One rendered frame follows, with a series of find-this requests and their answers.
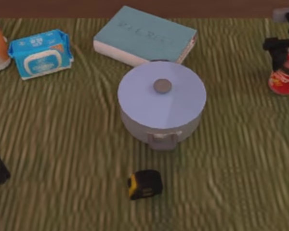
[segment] pot handle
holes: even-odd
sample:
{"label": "pot handle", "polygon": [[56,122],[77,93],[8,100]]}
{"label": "pot handle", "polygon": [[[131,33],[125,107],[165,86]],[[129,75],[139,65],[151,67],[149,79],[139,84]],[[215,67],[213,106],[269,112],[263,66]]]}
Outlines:
{"label": "pot handle", "polygon": [[171,151],[177,147],[178,134],[152,134],[148,133],[148,144],[151,149],[157,151]]}

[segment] blue and white packet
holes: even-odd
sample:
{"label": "blue and white packet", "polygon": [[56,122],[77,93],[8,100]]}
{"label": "blue and white packet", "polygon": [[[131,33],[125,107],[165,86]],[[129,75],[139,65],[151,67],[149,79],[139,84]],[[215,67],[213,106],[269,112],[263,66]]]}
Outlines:
{"label": "blue and white packet", "polygon": [[8,54],[23,80],[71,68],[74,61],[69,35],[59,29],[14,40]]}

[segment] book cover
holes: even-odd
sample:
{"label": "book cover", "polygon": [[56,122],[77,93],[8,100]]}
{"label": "book cover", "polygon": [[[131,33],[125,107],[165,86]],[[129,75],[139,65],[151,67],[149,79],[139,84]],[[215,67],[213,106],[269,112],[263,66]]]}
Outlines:
{"label": "book cover", "polygon": [[123,6],[98,32],[94,41],[132,54],[147,61],[169,60],[178,62],[197,30],[169,20]]}

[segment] woven mat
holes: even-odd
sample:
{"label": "woven mat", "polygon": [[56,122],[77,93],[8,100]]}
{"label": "woven mat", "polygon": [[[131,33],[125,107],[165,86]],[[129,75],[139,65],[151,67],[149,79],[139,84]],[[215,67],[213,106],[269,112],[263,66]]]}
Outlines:
{"label": "woven mat", "polygon": [[[118,110],[130,67],[94,53],[106,19],[5,19],[9,39],[60,28],[70,70],[22,81],[0,72],[0,231],[289,231],[289,96],[267,87],[265,36],[287,25],[260,19],[175,19],[199,30],[184,65],[208,101],[196,132],[172,153],[134,139]],[[131,202],[130,173],[161,172],[161,196]]]}

